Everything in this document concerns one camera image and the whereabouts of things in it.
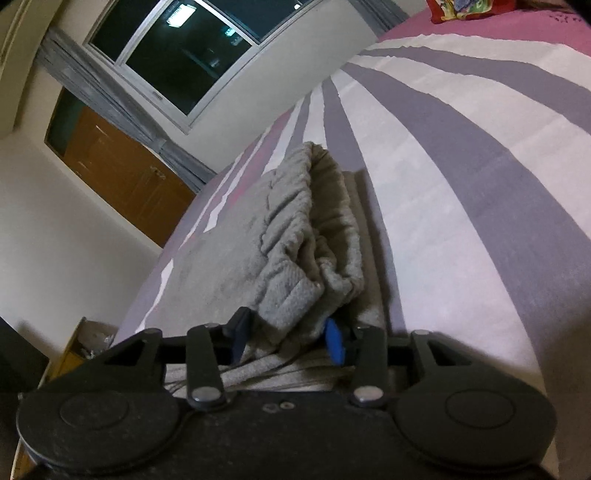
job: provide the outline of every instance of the door handle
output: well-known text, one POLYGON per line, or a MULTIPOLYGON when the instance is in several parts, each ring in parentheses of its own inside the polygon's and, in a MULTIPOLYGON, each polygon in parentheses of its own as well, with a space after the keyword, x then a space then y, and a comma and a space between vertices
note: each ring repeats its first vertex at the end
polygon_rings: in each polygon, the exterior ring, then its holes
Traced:
POLYGON ((151 166, 150 171, 154 173, 160 180, 166 180, 166 175, 159 171, 159 169, 157 169, 156 167, 151 166))

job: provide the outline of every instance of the window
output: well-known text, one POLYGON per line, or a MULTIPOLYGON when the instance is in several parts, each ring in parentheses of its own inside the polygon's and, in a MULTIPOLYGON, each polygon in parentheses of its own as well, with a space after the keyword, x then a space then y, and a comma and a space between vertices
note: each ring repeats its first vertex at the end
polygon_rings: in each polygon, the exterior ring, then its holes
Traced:
POLYGON ((272 33, 321 0, 116 0, 89 47, 187 132, 272 33))

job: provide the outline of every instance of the silver rivet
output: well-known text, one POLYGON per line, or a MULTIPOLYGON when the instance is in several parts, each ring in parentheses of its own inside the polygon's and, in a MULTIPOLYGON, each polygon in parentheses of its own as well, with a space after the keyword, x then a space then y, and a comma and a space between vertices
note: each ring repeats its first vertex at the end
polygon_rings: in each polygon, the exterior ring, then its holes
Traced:
POLYGON ((195 388, 191 392, 191 396, 193 397, 194 401, 205 403, 219 400, 222 396, 222 392, 220 392, 216 387, 199 387, 195 388))
POLYGON ((277 413, 280 408, 279 405, 277 405, 276 403, 265 403, 262 406, 262 410, 266 411, 267 413, 277 413))
POLYGON ((384 391, 374 385, 364 385, 355 388, 353 395, 361 403, 379 400, 384 396, 384 391))

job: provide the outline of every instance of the brown wooden panel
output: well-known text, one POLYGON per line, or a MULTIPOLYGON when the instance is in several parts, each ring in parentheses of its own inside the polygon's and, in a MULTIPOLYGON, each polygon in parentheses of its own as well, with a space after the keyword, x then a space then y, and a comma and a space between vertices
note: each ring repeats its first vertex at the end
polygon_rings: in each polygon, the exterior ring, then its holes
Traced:
POLYGON ((80 115, 63 161, 160 246, 195 197, 152 152, 88 107, 80 115))

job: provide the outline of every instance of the pink fabric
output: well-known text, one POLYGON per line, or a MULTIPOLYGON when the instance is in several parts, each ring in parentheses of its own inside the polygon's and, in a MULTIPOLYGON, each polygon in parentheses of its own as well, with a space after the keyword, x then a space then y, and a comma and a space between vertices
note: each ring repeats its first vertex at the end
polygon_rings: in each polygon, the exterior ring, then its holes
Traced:
POLYGON ((497 38, 501 40, 532 40, 562 43, 591 56, 591 28, 576 14, 540 11, 514 11, 480 20, 451 20, 439 25, 431 23, 427 8, 386 33, 380 41, 417 35, 443 35, 497 38))

